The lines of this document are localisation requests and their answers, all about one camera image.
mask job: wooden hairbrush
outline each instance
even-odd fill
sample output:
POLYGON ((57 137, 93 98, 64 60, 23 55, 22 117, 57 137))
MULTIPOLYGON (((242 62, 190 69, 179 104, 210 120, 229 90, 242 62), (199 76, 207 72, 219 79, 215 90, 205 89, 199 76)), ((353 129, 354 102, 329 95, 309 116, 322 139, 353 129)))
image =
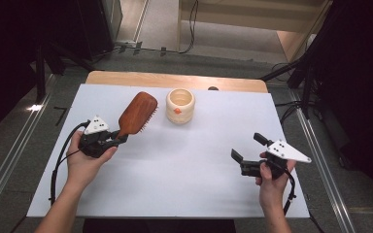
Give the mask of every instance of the wooden hairbrush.
POLYGON ((137 134, 145 128, 157 105, 156 99, 147 92, 139 92, 120 116, 120 130, 108 132, 108 124, 96 116, 86 127, 78 148, 84 154, 97 158, 107 149, 125 143, 129 134, 137 134))
POLYGON ((155 113, 157 105, 153 96, 144 91, 139 92, 119 118, 120 130, 117 138, 142 131, 155 113))

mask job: white tabletop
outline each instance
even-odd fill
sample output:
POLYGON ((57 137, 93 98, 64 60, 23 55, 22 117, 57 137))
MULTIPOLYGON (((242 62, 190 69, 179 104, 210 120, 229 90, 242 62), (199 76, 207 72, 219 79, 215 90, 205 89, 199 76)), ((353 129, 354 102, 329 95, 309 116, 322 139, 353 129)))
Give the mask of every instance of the white tabletop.
MULTIPOLYGON (((85 190, 77 216, 91 217, 263 217, 254 178, 241 176, 231 149, 246 160, 259 160, 265 147, 255 132, 273 141, 285 139, 271 95, 196 90, 193 119, 176 125, 165 116, 170 88, 82 84, 65 120, 28 216, 44 216, 51 204, 51 172, 70 131, 102 117, 119 129, 118 119, 139 91, 158 101, 158 109, 137 135, 130 135, 85 190)), ((309 217, 295 170, 295 194, 288 217, 309 217)), ((65 184, 66 163, 58 172, 56 195, 65 184)), ((290 186, 284 194, 288 197, 290 186)))

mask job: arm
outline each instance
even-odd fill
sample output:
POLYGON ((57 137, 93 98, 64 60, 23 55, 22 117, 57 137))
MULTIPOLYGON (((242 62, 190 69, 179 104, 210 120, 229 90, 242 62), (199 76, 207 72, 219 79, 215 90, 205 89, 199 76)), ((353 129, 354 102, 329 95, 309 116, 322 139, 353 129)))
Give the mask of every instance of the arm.
MULTIPOLYGON (((287 166, 291 172, 295 161, 289 160, 287 166)), ((288 176, 282 174, 277 180, 272 180, 271 169, 265 163, 261 163, 260 173, 262 178, 256 178, 256 184, 260 185, 259 203, 265 214, 268 232, 291 232, 283 210, 283 195, 288 176)))
MULTIPOLYGON (((83 132, 76 132, 66 154, 78 150, 83 132)), ((117 148, 110 148, 99 158, 86 156, 81 151, 68 157, 68 179, 59 197, 35 232, 71 232, 78 203, 85 188, 93 181, 102 164, 107 162, 117 148)))

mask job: human hand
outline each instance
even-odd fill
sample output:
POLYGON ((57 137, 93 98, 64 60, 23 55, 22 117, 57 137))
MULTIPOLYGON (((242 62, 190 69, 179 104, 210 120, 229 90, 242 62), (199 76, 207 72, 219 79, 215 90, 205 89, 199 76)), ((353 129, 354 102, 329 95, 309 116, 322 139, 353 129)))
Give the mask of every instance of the human hand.
MULTIPOLYGON (((263 152, 260 157, 265 158, 266 154, 263 152)), ((287 167, 289 172, 295 167, 294 160, 288 160, 287 167)), ((283 209, 283 195, 287 186, 288 175, 283 173, 278 179, 272 180, 271 169, 265 162, 260 165, 260 173, 262 178, 255 178, 257 185, 260 185, 259 204, 265 211, 275 211, 283 209)))
POLYGON ((73 187, 82 192, 95 179, 101 166, 110 160, 118 148, 107 149, 99 158, 86 156, 78 149, 82 131, 77 131, 71 138, 66 155, 68 156, 68 179, 65 186, 73 187))

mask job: forearm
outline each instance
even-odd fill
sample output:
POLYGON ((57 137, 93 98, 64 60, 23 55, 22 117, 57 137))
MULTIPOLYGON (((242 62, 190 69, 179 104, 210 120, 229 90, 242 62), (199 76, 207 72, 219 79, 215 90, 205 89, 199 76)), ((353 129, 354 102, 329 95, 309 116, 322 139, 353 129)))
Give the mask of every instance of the forearm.
POLYGON ((35 232, 71 232, 82 193, 66 184, 35 232))
POLYGON ((265 208, 264 210, 267 232, 288 233, 291 232, 284 210, 281 207, 265 208))

